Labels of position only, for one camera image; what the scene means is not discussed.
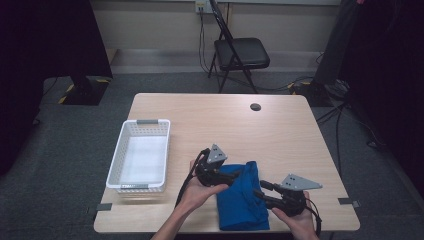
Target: folding chair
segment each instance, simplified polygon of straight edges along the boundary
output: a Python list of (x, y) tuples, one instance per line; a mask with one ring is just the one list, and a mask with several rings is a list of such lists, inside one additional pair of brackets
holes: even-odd
[(214, 42), (215, 54), (213, 55), (208, 77), (211, 77), (212, 68), (216, 69), (215, 59), (218, 59), (220, 70), (225, 72), (222, 83), (218, 81), (219, 93), (224, 88), (228, 73), (237, 70), (243, 71), (253, 91), (258, 93), (252, 82), (250, 70), (267, 68), (270, 62), (268, 53), (262, 42), (257, 38), (233, 38), (218, 8), (218, 4), (215, 0), (209, 1), (221, 33), (219, 39)]

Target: blue cloth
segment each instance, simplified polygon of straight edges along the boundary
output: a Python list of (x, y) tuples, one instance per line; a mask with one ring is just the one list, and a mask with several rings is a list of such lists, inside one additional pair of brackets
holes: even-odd
[(265, 202), (253, 195), (259, 189), (258, 167), (255, 161), (246, 165), (229, 164), (220, 168), (223, 173), (241, 171), (233, 185), (217, 194), (219, 229), (222, 231), (269, 230)]

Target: wooden table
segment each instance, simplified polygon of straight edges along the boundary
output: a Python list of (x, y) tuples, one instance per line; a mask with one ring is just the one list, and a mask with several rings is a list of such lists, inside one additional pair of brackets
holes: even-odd
[[(253, 111), (253, 103), (259, 104), (261, 110)], [(174, 208), (190, 160), (213, 143), (228, 155), (224, 164), (256, 161), (260, 179), (281, 183), (293, 173), (321, 183), (322, 189), (309, 192), (323, 219), (322, 230), (359, 229), (353, 206), (340, 205), (338, 201), (348, 195), (304, 97), (137, 94), (128, 119), (159, 118), (171, 121), (165, 197), (131, 200), (105, 188), (101, 203), (112, 203), (112, 207), (98, 212), (94, 223), (97, 232), (156, 232)], [(267, 232), (289, 231), (271, 212), (269, 223), (271, 230)], [(180, 232), (220, 232), (216, 198), (209, 198), (194, 211)]]

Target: white basket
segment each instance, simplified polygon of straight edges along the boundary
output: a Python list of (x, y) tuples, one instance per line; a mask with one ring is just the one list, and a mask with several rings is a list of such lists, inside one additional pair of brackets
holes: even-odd
[(169, 132), (167, 119), (127, 120), (122, 124), (106, 187), (121, 196), (165, 190)]

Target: white wall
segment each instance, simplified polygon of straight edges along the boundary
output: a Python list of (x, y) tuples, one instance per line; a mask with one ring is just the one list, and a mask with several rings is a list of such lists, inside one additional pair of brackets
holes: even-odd
[[(194, 2), (92, 1), (106, 48), (197, 50)], [(220, 4), (224, 10), (226, 4)], [(258, 37), (268, 51), (323, 51), (337, 14), (331, 5), (231, 4), (234, 37)], [(204, 16), (206, 50), (219, 29)]]

